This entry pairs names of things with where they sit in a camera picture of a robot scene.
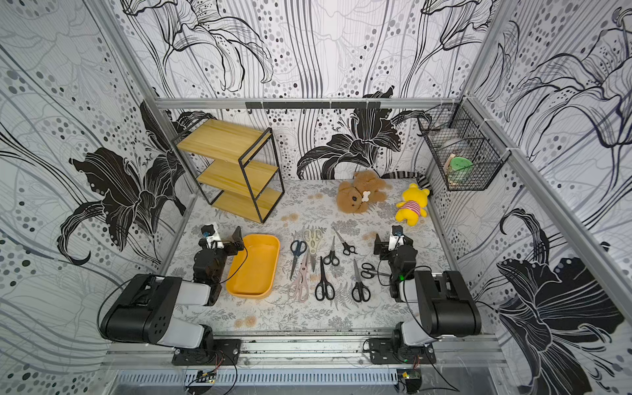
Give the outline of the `small black scissors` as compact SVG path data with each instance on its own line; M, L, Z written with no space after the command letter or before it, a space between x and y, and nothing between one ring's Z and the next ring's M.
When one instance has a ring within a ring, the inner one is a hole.
M356 254L356 247L347 243L346 240L342 237L342 235L338 232L338 230L335 227L332 227L332 229L342 244L343 253L347 256Z
M362 263L360 266L360 275L365 279L371 279L374 277L386 276L389 277L388 273L383 273L379 271L373 264L371 263Z
M337 267L340 265L340 259L336 255L335 243L336 243L336 238L332 237L332 243L331 243L329 253L323 258L323 262L325 265L332 265L334 267Z

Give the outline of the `yellow storage tray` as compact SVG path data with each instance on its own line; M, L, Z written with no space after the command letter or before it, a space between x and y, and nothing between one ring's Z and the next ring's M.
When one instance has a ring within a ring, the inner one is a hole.
M252 234L244 237L245 250L230 266L229 294L244 299L264 299L273 289L281 243L274 235Z

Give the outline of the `blue handled scissors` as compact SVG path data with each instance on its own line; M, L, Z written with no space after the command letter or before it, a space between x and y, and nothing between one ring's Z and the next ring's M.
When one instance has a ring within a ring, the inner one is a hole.
M296 271L296 266L299 261L299 257L307 250L307 244L304 240L294 240L291 243L291 253L293 254L293 260L291 265L290 279L293 278Z

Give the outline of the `beige kitchen scissors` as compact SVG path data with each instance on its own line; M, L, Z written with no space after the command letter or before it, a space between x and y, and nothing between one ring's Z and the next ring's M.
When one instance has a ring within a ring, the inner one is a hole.
M323 238L324 238L324 231L319 227L315 227L314 229L306 229L303 232L303 239L308 245L309 261L310 261L312 272L315 271L316 254L319 250L320 245L322 245Z

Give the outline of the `large black scissors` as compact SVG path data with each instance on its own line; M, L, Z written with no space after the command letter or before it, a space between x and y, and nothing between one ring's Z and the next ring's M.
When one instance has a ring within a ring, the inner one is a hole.
M327 279L325 272L324 259L320 259L320 280L314 288L314 297L317 301L333 301L335 299L335 289L332 283Z

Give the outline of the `pink handled scissors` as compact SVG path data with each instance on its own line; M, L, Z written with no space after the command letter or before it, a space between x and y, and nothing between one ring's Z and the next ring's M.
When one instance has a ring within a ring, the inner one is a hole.
M309 299L309 255L307 254L299 266L296 279L291 284L288 296L298 302Z

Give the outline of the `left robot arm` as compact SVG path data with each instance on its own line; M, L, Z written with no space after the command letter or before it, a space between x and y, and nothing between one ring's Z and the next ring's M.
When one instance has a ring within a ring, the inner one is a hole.
M212 329L174 317L177 306L213 306L222 291L227 258L245 250L241 228L222 240L213 224L202 227L201 249L194 256L191 281L179 276L140 274L125 286L105 316L100 335L113 342L146 343L181 350L210 352Z

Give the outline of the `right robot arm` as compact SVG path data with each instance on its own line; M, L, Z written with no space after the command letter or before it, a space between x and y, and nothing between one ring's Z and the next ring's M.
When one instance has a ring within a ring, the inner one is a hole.
M396 348L425 347L445 337L481 333L480 312L459 271L434 273L419 264L412 239L398 226L387 241L375 237L374 254L390 268L390 296L411 313L411 319L393 331Z

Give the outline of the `black scissors right lower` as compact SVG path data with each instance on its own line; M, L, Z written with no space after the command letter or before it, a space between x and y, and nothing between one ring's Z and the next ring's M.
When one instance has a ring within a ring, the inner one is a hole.
M354 267L354 275L355 275L355 286L352 288L352 299L356 303L365 303L370 300L370 290L367 286L364 285L362 281L362 276L360 274L360 269L358 268L357 262L353 260Z

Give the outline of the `brown teddy bear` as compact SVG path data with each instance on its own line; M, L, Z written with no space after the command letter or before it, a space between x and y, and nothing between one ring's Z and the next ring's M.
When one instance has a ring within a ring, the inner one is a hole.
M374 171L355 172L353 181L343 181L337 191L337 207L345 214L362 214L373 203L384 202L386 182Z

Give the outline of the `yellow plush bear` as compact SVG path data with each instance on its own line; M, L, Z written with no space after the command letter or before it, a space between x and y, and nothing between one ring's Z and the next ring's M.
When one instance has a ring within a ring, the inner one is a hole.
M426 218L428 216L426 207L430 193L429 189L421 189L417 184L410 184L403 193L403 201L396 205L398 208L395 216L396 221L415 226L421 218Z

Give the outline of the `wooden three-tier shelf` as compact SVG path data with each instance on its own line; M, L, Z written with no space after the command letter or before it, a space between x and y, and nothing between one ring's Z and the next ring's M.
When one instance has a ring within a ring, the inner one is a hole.
M203 171L188 171L215 209L263 224L285 193L272 128L260 131L209 119L172 142L179 155L193 154L210 161Z

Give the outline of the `left circuit board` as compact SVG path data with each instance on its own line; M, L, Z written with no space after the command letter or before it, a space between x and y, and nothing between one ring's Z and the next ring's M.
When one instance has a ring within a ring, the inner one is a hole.
M217 373L215 371L199 370L197 372L197 376L194 383L199 383L202 385L214 385L216 382L216 378L217 378Z

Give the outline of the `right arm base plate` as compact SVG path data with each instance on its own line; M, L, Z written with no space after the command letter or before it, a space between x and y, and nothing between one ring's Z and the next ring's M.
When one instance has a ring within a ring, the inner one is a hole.
M434 348L395 345L391 338L371 337L363 342L362 352L374 365L431 365L436 363Z

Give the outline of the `aluminium front rail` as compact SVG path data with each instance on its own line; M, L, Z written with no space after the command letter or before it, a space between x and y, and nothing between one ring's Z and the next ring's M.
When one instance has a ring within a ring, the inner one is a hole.
M215 335L214 344L238 357L240 368L364 368L370 365L369 339L386 331L236 332ZM438 367L506 367L508 362L494 335L449 337L432 347ZM103 367L158 369L171 366L175 350L146 344L114 343Z

